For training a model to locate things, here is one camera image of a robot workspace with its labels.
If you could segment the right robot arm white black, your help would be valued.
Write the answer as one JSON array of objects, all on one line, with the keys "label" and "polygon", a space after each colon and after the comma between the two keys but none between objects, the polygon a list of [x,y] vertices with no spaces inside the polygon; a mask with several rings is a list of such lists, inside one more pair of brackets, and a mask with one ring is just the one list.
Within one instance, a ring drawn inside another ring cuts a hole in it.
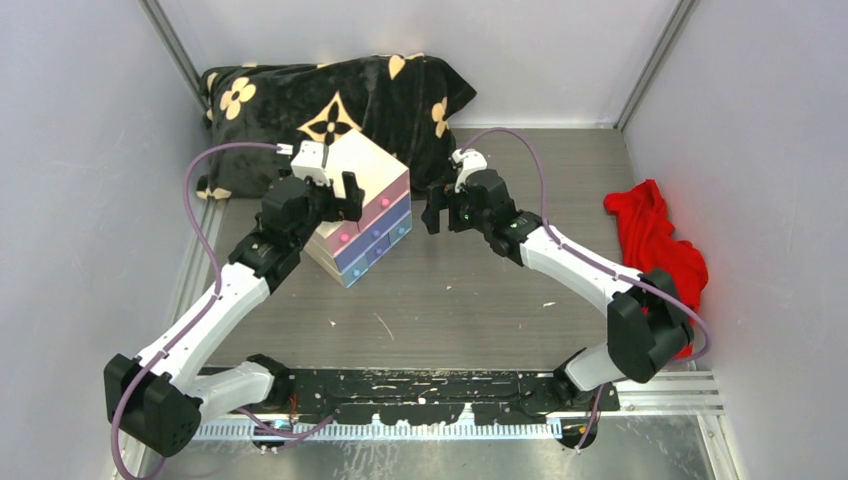
[{"label": "right robot arm white black", "polygon": [[422,214],[429,233],[439,232],[442,211],[450,231],[479,232],[495,254],[557,281],[603,315],[605,341],[554,371],[556,400],[565,409],[582,409],[603,384],[648,382],[692,345],[690,315],[668,273],[629,269],[569,240],[538,214],[517,208],[496,170],[430,186]]}]

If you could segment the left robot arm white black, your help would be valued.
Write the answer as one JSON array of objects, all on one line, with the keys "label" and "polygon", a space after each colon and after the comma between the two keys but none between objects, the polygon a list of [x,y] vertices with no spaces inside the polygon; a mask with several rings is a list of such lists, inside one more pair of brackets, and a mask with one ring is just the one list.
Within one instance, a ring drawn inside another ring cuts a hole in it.
[{"label": "left robot arm white black", "polygon": [[333,180],[290,175],[272,184],[256,225],[234,248],[215,282],[161,337],[104,369],[107,416],[113,426],[168,458],[183,450],[206,422],[257,404],[285,409],[294,381],[284,364],[255,354],[238,366],[201,376],[201,368],[238,323],[267,300],[299,265],[324,222],[358,221],[364,190],[355,173]]}]

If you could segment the pastel mini drawer organizer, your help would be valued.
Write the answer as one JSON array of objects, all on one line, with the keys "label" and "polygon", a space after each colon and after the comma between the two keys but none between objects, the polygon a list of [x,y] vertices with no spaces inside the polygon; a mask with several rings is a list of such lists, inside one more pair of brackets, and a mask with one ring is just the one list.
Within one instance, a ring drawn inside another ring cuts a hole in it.
[{"label": "pastel mini drawer organizer", "polygon": [[350,131],[329,147],[327,171],[356,176],[364,191],[357,221],[322,223],[305,246],[343,287],[362,278],[411,229],[409,169],[365,135]]}]

